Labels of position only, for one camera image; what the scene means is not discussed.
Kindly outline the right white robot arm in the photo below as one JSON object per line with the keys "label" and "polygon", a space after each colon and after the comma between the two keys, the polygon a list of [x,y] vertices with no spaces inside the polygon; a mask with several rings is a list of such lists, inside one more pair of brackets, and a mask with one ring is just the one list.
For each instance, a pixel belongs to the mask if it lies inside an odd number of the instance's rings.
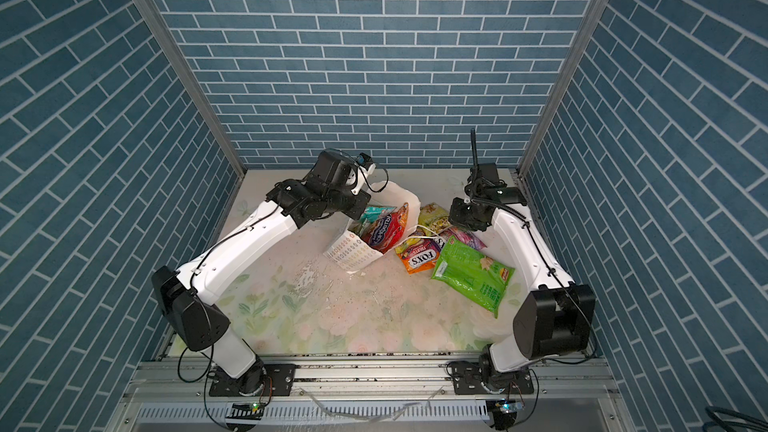
{"label": "right white robot arm", "polygon": [[490,390],[509,388],[542,359],[588,349],[596,298],[555,259],[522,191],[507,185],[493,163],[470,169],[466,196],[453,200],[450,221],[470,231],[492,230],[511,254],[528,292],[512,321],[512,333],[483,350],[480,374]]}

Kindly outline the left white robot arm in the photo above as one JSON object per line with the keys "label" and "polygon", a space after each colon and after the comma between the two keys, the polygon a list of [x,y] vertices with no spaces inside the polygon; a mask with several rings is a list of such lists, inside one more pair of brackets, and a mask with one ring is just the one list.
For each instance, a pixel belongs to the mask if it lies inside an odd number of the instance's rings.
{"label": "left white robot arm", "polygon": [[277,183],[241,225],[207,251],[176,269],[163,266],[153,273],[161,315],[189,350],[203,353],[236,382],[239,394],[261,393],[266,371],[231,329],[219,299],[251,264],[307,223],[337,212],[359,218],[371,199],[368,178],[375,168],[365,153],[326,149],[303,178]]}

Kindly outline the yellow snack packet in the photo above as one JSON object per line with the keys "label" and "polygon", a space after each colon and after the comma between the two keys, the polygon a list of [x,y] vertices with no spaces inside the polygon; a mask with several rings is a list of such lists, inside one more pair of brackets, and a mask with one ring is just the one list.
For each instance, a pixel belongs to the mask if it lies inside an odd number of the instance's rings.
{"label": "yellow snack packet", "polygon": [[437,203],[429,203],[420,208],[418,224],[436,234],[452,226],[449,211]]}

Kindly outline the purple Fox's raspberry candy bag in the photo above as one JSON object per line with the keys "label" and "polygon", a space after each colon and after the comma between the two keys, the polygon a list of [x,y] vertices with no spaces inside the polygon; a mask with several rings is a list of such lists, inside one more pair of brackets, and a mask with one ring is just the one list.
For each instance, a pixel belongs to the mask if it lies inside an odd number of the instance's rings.
{"label": "purple Fox's raspberry candy bag", "polygon": [[440,233],[440,236],[446,242],[448,242],[451,238],[455,238],[464,245],[467,245],[478,251],[483,250],[486,247],[486,244],[473,232],[465,231],[464,229],[457,226],[448,227]]}

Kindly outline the orange Fox's fruits candy bag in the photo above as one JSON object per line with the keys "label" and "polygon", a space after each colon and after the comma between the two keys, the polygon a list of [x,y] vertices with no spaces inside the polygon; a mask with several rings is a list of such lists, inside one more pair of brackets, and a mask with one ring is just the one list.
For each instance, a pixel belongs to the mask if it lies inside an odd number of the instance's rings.
{"label": "orange Fox's fruits candy bag", "polygon": [[444,244],[439,236],[412,236],[395,247],[395,254],[408,274],[416,274],[435,268]]}

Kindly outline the white patterned paper bag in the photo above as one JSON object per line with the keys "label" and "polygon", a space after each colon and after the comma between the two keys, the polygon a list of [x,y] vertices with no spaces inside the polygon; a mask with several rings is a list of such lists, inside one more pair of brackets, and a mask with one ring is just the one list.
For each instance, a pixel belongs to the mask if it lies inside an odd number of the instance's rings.
{"label": "white patterned paper bag", "polygon": [[374,183],[371,200],[357,220],[325,251],[347,273],[358,272],[394,249],[417,228],[420,200],[394,182]]}

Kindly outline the green snack packet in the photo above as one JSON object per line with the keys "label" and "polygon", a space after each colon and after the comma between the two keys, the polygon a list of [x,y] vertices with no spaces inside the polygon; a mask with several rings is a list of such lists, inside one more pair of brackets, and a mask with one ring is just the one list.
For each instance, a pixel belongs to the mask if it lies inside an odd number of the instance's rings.
{"label": "green snack packet", "polygon": [[431,279],[447,284],[497,318],[514,273],[513,267],[450,238],[440,252]]}

